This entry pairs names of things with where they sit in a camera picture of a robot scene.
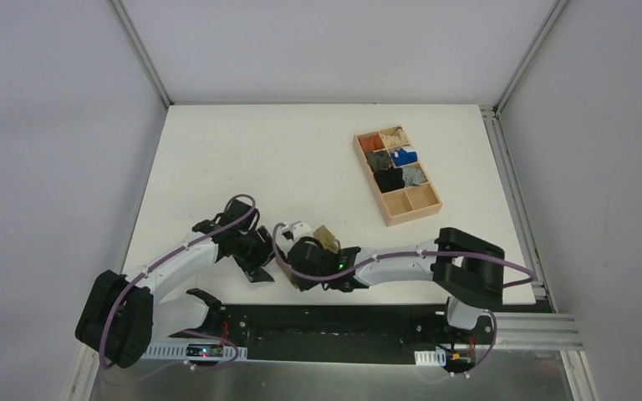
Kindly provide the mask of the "olive and cream underwear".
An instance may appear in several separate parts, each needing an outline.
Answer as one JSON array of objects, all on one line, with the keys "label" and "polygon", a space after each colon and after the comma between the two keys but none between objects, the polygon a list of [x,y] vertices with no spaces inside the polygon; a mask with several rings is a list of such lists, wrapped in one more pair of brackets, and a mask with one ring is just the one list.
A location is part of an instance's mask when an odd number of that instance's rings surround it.
[{"label": "olive and cream underwear", "polygon": [[336,236],[324,225],[319,226],[313,232],[313,238],[317,240],[321,247],[327,251],[338,254],[341,250],[341,245]]}]

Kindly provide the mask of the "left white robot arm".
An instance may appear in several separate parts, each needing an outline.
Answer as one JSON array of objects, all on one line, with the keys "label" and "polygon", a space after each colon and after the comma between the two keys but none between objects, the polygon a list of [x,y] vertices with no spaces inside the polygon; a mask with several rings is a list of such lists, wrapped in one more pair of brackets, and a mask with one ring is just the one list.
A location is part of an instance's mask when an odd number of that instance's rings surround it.
[{"label": "left white robot arm", "polygon": [[250,283],[272,282],[265,266],[273,259],[269,230],[247,194],[233,196],[213,218],[196,223],[182,242],[133,274],[111,270],[94,280],[75,337],[99,354],[104,369],[128,368],[156,337],[192,329],[215,336],[222,316],[198,290],[169,301],[167,296],[208,267],[231,258]]}]

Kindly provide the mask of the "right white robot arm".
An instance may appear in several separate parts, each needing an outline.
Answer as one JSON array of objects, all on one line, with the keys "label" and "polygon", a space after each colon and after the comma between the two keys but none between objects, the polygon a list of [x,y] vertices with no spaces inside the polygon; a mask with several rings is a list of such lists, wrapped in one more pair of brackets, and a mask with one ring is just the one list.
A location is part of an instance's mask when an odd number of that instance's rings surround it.
[{"label": "right white robot arm", "polygon": [[449,297],[442,334],[459,343],[471,336],[482,314],[502,305],[505,251],[453,227],[415,246],[374,249],[351,246],[333,252],[300,237],[282,254],[301,291],[318,284],[352,292],[388,282],[433,282]]}]

